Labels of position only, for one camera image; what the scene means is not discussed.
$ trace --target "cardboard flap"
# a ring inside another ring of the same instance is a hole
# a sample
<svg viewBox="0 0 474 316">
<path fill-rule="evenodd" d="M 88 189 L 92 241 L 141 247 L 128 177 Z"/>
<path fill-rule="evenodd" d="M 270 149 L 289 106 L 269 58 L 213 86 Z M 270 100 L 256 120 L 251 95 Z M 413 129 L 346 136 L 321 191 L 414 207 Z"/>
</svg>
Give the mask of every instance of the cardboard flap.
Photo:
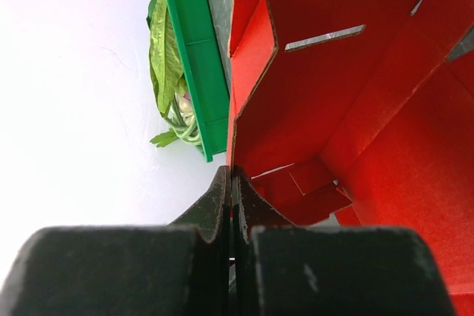
<svg viewBox="0 0 474 316">
<path fill-rule="evenodd" d="M 254 6 L 249 0 L 234 0 L 235 21 L 253 15 L 242 26 L 233 22 L 235 40 L 243 40 L 257 20 L 263 21 L 257 16 L 263 8 L 258 1 Z M 233 163 L 249 176 L 306 161 L 323 150 L 419 0 L 266 1 L 278 51 L 261 73 L 258 88 L 250 91 L 245 108 L 235 113 L 231 127 L 235 124 L 238 134 L 230 137 L 228 150 Z M 355 28 L 360 30 L 348 33 Z M 256 75 L 248 78 L 247 69 L 257 68 L 270 51 L 263 36 L 262 43 L 258 38 L 253 46 L 245 38 L 231 58 L 233 87 L 254 84 Z M 298 46 L 305 39 L 313 42 Z M 244 44 L 246 54 L 240 48 Z M 233 100 L 241 107 L 244 99 Z"/>
</svg>

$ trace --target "green vegetable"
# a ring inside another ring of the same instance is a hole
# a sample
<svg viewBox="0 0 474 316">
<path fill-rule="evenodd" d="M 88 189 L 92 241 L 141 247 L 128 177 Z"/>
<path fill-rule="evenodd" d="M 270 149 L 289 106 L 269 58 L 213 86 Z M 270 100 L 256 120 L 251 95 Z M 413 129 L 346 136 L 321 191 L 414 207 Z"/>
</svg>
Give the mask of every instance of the green vegetable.
<svg viewBox="0 0 474 316">
<path fill-rule="evenodd" d="M 148 4 L 148 16 L 147 16 L 147 24 L 148 24 L 149 29 L 151 27 L 151 18 L 153 17 L 153 11 L 155 11 L 155 6 L 156 6 L 156 0 L 150 0 L 150 3 Z"/>
<path fill-rule="evenodd" d="M 177 141 L 178 139 L 179 137 L 176 135 L 173 129 L 170 129 L 170 131 L 160 133 L 159 135 L 152 138 L 150 140 L 150 143 L 155 144 L 157 147 L 165 147 L 168 144 L 171 144 L 174 141 Z"/>
<path fill-rule="evenodd" d="M 183 89 L 184 77 L 166 0 L 156 0 L 153 11 L 150 26 L 150 63 L 158 110 L 161 116 L 166 118 L 175 93 Z"/>
</svg>

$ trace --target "cardboard box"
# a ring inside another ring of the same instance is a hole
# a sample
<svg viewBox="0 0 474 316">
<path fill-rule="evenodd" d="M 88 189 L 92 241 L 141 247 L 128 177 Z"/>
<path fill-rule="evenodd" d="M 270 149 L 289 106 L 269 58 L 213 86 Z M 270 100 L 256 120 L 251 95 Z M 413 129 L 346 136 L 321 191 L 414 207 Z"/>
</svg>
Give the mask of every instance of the cardboard box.
<svg viewBox="0 0 474 316">
<path fill-rule="evenodd" d="M 460 315 L 474 315 L 474 52 L 447 59 L 473 25 L 474 0 L 234 0 L 230 36 L 228 164 L 296 224 L 413 228 Z"/>
</svg>

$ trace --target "white background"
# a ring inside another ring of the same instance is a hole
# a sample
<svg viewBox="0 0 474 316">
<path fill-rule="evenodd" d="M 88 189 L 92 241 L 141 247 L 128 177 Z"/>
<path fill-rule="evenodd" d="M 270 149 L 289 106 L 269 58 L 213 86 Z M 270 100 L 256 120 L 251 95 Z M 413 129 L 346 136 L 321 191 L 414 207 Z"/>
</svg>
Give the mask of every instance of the white background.
<svg viewBox="0 0 474 316">
<path fill-rule="evenodd" d="M 149 1 L 0 0 L 0 285 L 37 229 L 169 223 L 224 164 L 149 143 Z"/>
</svg>

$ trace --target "cardboard edge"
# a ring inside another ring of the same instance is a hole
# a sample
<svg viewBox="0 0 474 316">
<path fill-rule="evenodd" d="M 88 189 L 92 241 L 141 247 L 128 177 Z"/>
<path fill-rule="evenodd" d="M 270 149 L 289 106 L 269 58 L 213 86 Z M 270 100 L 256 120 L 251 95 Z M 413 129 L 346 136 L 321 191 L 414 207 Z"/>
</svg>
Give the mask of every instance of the cardboard edge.
<svg viewBox="0 0 474 316">
<path fill-rule="evenodd" d="M 250 91 L 250 94 L 248 95 L 247 100 L 245 100 L 245 102 L 242 104 L 242 106 L 241 106 L 241 108 L 238 112 L 236 112 L 236 108 L 235 108 L 235 99 L 234 99 L 234 92 L 233 92 L 234 89 L 233 89 L 233 86 L 231 86 L 231 93 L 230 93 L 231 110 L 230 110 L 230 114 L 229 114 L 229 137 L 230 137 L 230 139 L 227 141 L 228 144 L 227 144 L 227 162 L 226 162 L 227 165 L 230 166 L 231 169 L 234 166 L 234 153 L 235 153 L 235 148 L 236 148 L 236 135 L 237 135 L 237 120 L 238 120 L 238 118 L 240 118 L 242 112 L 244 111 L 245 107 L 247 106 L 249 100 L 252 98 L 253 93 L 256 91 L 256 89 L 259 86 L 259 84 L 261 83 L 263 77 L 265 77 L 265 75 L 267 74 L 267 71 L 269 70 L 270 66 L 273 63 L 273 60 L 276 57 L 276 54 L 279 51 L 278 37 L 276 35 L 275 22 L 273 21 L 273 14 L 272 14 L 271 6 L 270 6 L 270 3 L 268 2 L 268 0 L 263 0 L 263 1 L 265 1 L 267 11 L 268 11 L 268 16 L 270 18 L 270 24 L 272 26 L 273 51 L 272 51 L 272 54 L 270 55 L 270 58 L 269 58 L 267 64 L 265 65 L 263 71 L 261 72 L 260 76 L 258 77 L 255 85 L 253 86 L 252 90 Z"/>
<path fill-rule="evenodd" d="M 250 14 L 249 20 L 245 24 L 245 28 L 241 32 L 241 35 L 238 38 L 235 38 L 235 36 L 233 36 L 233 31 L 232 31 L 233 25 L 235 24 L 234 22 L 235 6 L 236 6 L 236 0 L 232 0 L 232 7 L 230 11 L 230 33 L 229 33 L 229 40 L 227 42 L 227 55 L 229 56 L 229 58 L 232 58 L 238 46 L 240 45 L 240 41 L 242 40 L 242 37 L 245 34 L 245 30 L 247 29 L 247 26 L 250 23 L 250 20 L 252 19 L 252 15 L 255 12 L 255 8 L 254 8 L 252 13 Z"/>
</svg>

